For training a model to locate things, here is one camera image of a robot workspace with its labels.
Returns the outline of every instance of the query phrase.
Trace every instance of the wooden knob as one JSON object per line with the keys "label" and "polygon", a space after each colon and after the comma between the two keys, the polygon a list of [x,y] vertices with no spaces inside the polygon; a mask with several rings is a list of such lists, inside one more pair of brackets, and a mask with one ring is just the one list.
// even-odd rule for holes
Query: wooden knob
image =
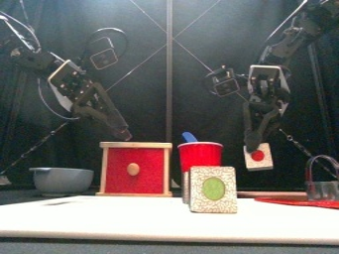
{"label": "wooden knob", "polygon": [[141,167],[137,163],[131,163],[129,166],[127,166],[127,172],[131,176],[137,176],[141,172]]}

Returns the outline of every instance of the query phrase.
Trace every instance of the red box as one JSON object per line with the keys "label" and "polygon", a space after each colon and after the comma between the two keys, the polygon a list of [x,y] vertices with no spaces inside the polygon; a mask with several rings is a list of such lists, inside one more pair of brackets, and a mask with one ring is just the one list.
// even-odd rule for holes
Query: red box
{"label": "red box", "polygon": [[173,196],[171,143],[101,142],[103,148],[98,195]]}

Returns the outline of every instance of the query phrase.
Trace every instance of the black curtain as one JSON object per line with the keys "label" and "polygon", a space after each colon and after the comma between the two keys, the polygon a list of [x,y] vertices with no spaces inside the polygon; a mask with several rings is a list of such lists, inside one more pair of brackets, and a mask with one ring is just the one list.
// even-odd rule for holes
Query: black curtain
{"label": "black curtain", "polygon": [[[43,48],[65,60],[78,60],[87,38],[98,29],[113,27],[125,31],[129,37],[125,56],[114,66],[93,74],[101,80],[130,125],[134,135],[131,141],[166,142],[167,1],[23,2],[29,20],[21,1],[4,1],[0,10],[22,22],[31,23]],[[171,174],[179,185],[182,175],[177,146],[183,142],[183,131],[191,131],[199,140],[223,143],[223,164],[237,168],[241,190],[303,189],[309,158],[279,132],[267,140],[274,170],[249,172],[246,169],[243,103],[249,97],[247,88],[242,86],[239,93],[221,98],[205,86],[206,75],[222,65],[231,67],[238,74],[249,74],[265,39],[297,8],[297,2],[175,0],[173,3]],[[291,102],[283,115],[282,128],[314,155],[337,156],[338,33],[322,40],[317,45],[322,83],[314,78],[310,49],[302,49],[294,56],[289,81]],[[113,35],[113,42],[118,50],[123,48],[117,35]],[[42,102],[37,77],[16,68],[6,56],[2,56],[0,83],[0,149],[2,169],[6,169],[66,120],[51,113]],[[42,89],[53,107],[70,116],[43,81]],[[11,181],[16,185],[31,185],[31,167],[69,167],[95,170],[94,184],[98,186],[102,141],[118,141],[105,126],[90,119],[73,122],[8,170]]]}

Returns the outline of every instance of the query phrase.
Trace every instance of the ceramic bowl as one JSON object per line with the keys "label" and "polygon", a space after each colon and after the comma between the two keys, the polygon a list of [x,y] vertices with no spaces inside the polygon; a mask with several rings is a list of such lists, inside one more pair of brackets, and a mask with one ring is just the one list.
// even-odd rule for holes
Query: ceramic bowl
{"label": "ceramic bowl", "polygon": [[69,168],[31,168],[37,189],[45,196],[66,196],[87,191],[94,171]]}

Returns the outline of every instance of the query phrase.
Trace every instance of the block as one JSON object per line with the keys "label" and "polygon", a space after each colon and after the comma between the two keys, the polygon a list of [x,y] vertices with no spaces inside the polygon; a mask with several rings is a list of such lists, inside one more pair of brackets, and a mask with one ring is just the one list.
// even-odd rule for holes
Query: block
{"label": "block", "polygon": [[205,213],[237,213],[237,172],[233,167],[193,167],[190,209]]}
{"label": "block", "polygon": [[273,169],[273,159],[270,153],[270,145],[262,143],[258,149],[249,153],[247,147],[245,147],[246,163],[250,171],[263,171]]}
{"label": "block", "polygon": [[183,203],[190,203],[190,172],[182,174],[182,196]]}

